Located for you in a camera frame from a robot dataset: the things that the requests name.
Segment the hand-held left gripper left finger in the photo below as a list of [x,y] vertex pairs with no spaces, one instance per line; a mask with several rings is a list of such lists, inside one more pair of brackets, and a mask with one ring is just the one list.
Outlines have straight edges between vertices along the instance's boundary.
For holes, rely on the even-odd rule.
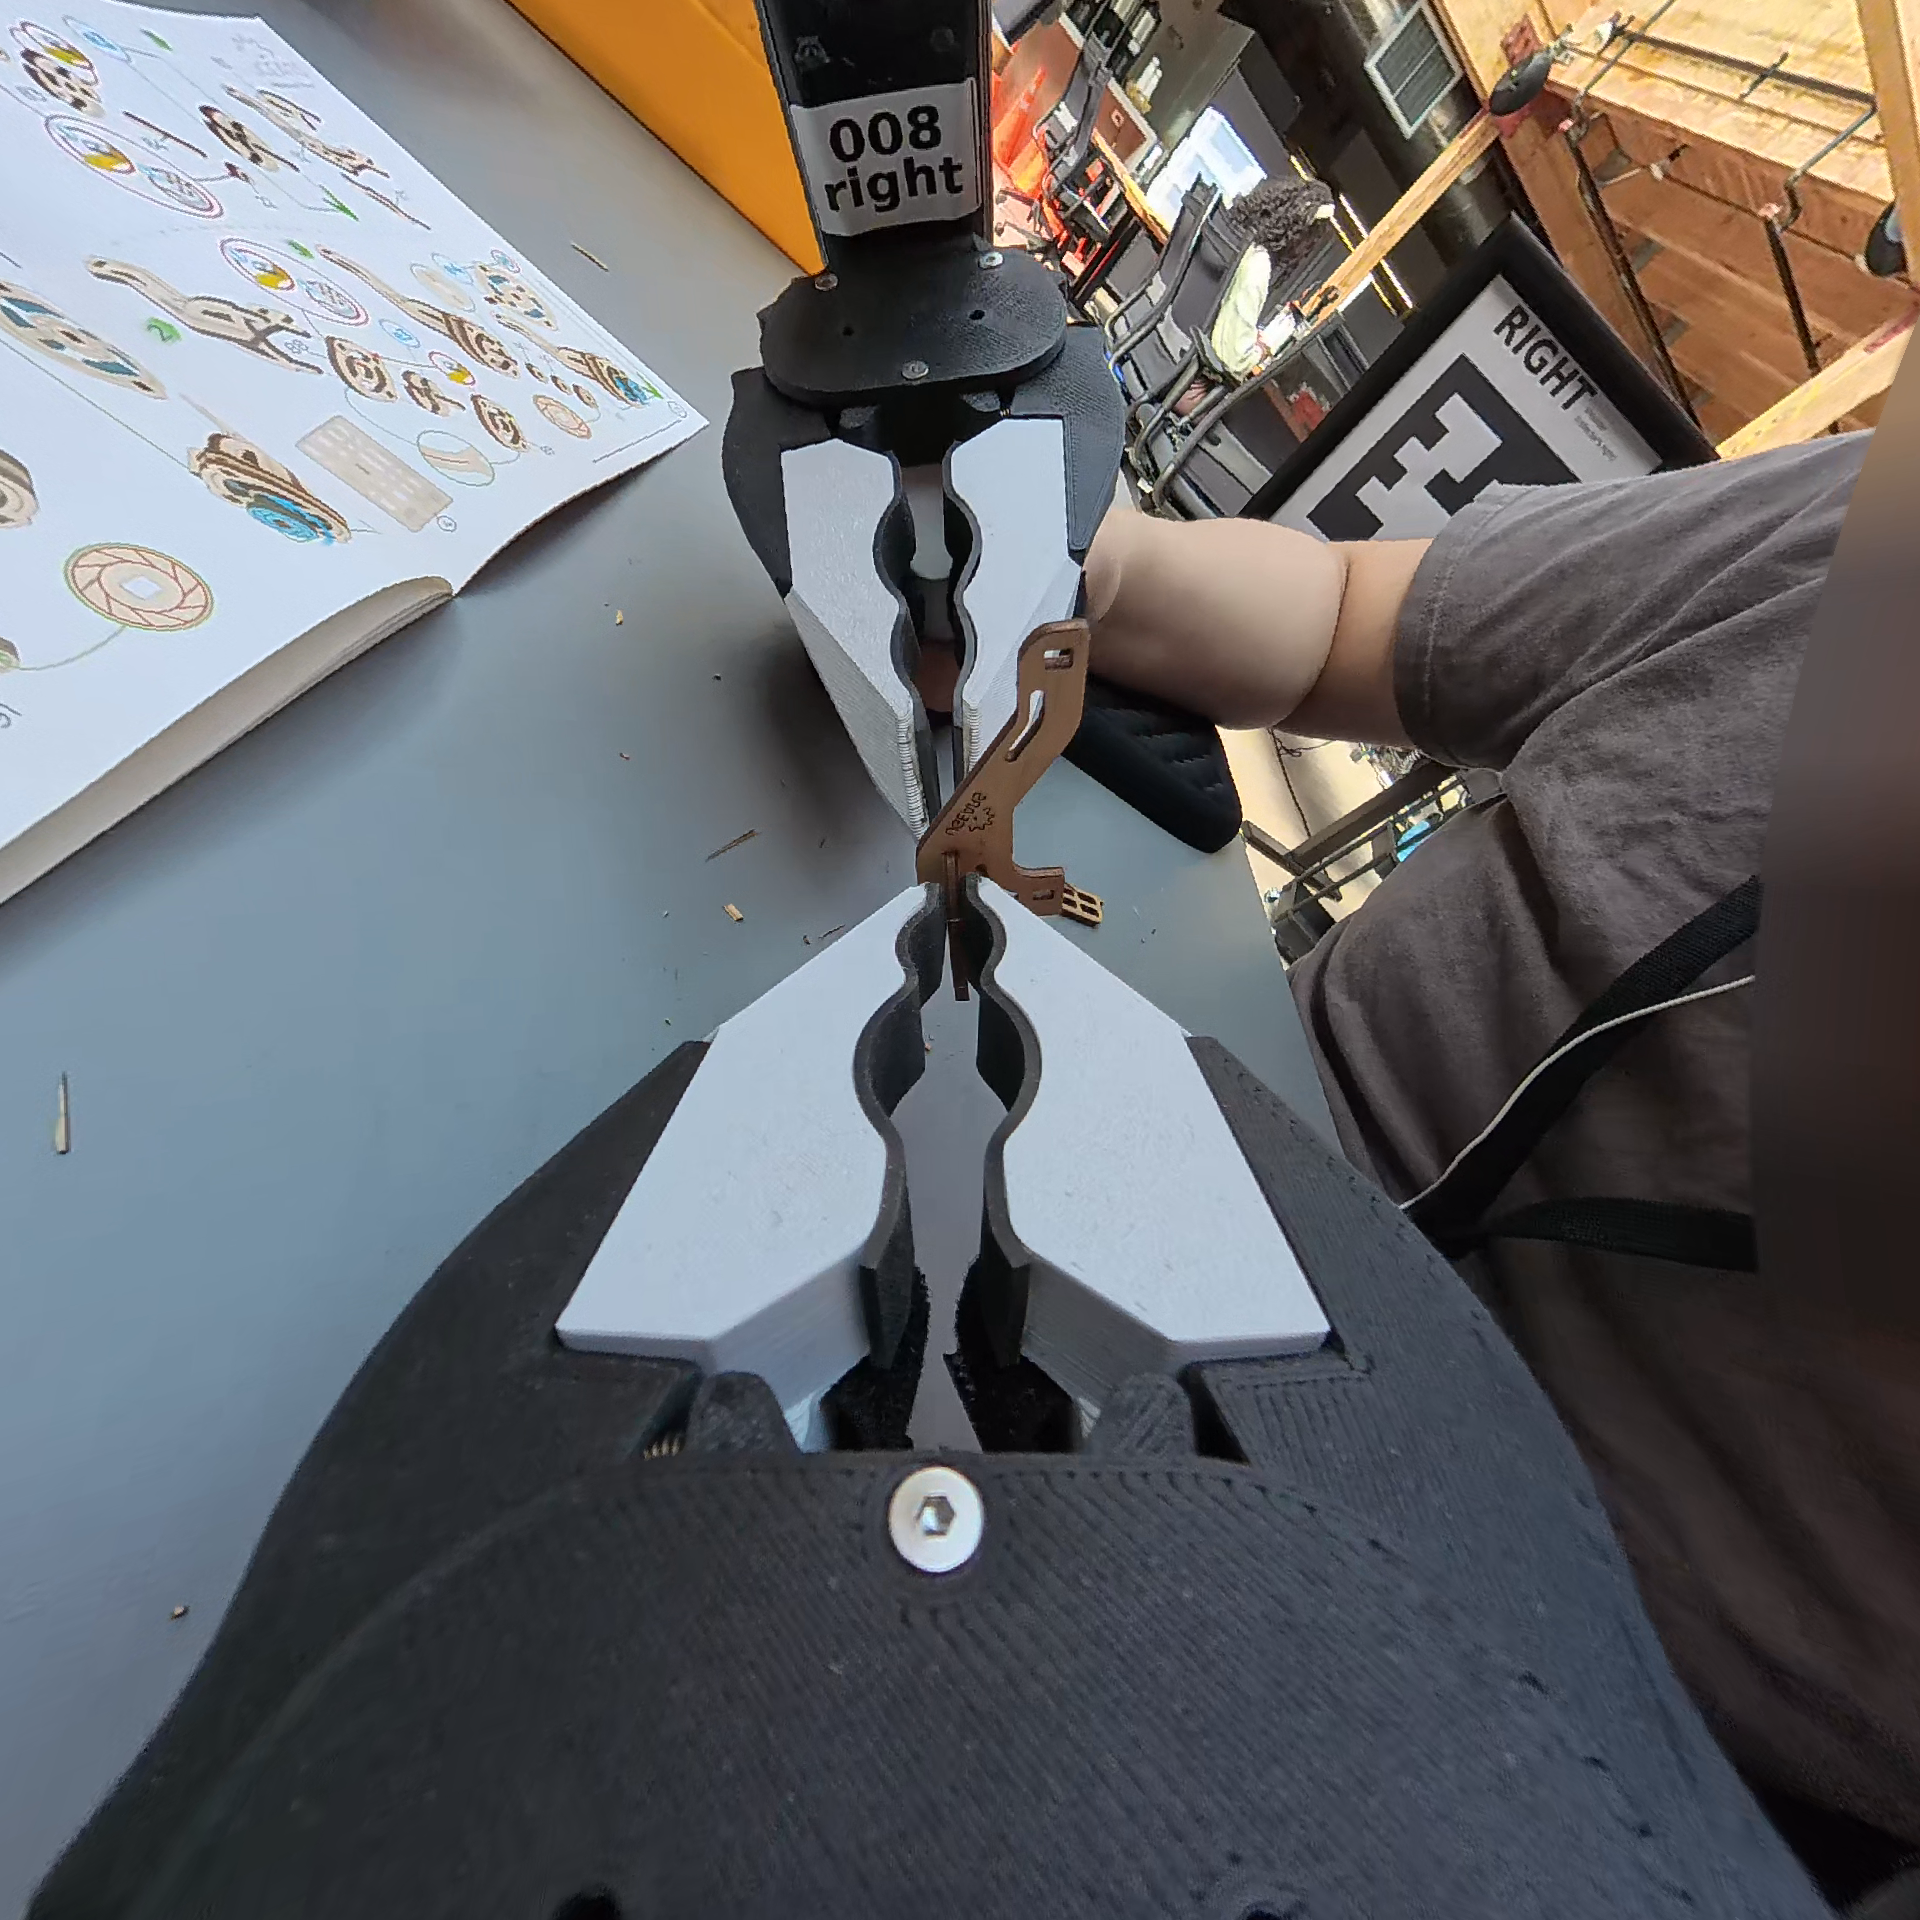
[[767,1380],[806,1451],[826,1392],[870,1351],[857,1255],[884,1148],[857,1100],[857,1039],[906,985],[903,889],[710,1039],[559,1320],[579,1354],[689,1361]]

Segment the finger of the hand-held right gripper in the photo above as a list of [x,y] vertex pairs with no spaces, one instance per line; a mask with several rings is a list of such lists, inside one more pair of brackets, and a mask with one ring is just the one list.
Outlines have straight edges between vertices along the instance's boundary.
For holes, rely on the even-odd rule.
[[996,422],[950,448],[945,490],[972,535],[953,590],[962,646],[953,776],[964,780],[1017,711],[1027,636],[1075,614],[1082,568],[1068,547],[1065,424]]
[[791,585],[785,592],[870,777],[923,833],[923,705],[903,580],[915,522],[895,455],[848,442],[782,452]]

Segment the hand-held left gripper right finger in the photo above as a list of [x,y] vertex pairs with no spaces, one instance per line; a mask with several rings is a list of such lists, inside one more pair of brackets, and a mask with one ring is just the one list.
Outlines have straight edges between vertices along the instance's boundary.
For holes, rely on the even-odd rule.
[[1319,1354],[1328,1318],[1207,1067],[1240,1067],[993,880],[970,886],[977,1071],[1006,1115],[970,1268],[985,1449],[1075,1449],[1116,1387]]

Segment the long wooden lever part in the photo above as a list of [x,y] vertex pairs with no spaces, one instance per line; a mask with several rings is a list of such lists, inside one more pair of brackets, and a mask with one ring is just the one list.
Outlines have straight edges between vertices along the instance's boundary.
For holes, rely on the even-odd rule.
[[1088,643],[1082,617],[1030,633],[1017,658],[1015,715],[920,842],[920,878],[942,887],[951,927],[958,927],[972,876],[995,880],[1043,918],[1102,923],[1102,900],[1073,887],[1063,868],[1030,871],[1015,860],[1017,804],[1082,727]]

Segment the person's right forearm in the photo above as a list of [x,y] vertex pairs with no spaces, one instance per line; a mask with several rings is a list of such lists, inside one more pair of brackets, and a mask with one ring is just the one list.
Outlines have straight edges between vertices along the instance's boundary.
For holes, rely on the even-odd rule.
[[1091,673],[1226,730],[1403,748],[1394,636],[1426,551],[1116,508],[1087,563]]

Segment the black ribbed pad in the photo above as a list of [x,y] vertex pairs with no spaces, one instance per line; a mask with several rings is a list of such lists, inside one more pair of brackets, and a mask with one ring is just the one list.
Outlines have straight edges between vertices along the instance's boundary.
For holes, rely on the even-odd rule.
[[1088,676],[1071,763],[1201,854],[1241,833],[1241,798],[1216,727],[1178,706]]

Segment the yellow plastic bin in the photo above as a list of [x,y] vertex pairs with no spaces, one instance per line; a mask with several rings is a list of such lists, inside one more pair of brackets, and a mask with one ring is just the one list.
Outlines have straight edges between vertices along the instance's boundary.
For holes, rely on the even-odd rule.
[[518,2],[518,12],[806,274],[824,271],[754,2]]

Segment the computer monitor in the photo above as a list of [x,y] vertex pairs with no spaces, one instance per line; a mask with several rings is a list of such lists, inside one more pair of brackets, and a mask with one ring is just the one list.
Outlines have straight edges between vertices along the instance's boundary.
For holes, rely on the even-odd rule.
[[1145,190],[1160,223],[1171,228],[1179,204],[1196,180],[1211,183],[1232,204],[1266,178],[1262,161],[1247,147],[1218,108],[1207,108],[1182,143],[1168,154]]

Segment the black framed marker sign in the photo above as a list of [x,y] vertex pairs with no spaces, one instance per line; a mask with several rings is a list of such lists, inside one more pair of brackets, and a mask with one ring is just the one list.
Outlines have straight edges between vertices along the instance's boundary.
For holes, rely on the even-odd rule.
[[1512,218],[1241,514],[1330,542],[1433,537],[1490,488],[1713,459],[1692,417]]

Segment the open instruction booklet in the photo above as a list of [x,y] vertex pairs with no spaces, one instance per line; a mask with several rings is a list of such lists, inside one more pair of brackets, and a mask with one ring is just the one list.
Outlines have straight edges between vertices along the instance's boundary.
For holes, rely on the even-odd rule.
[[4,4],[4,896],[703,417],[258,17]]

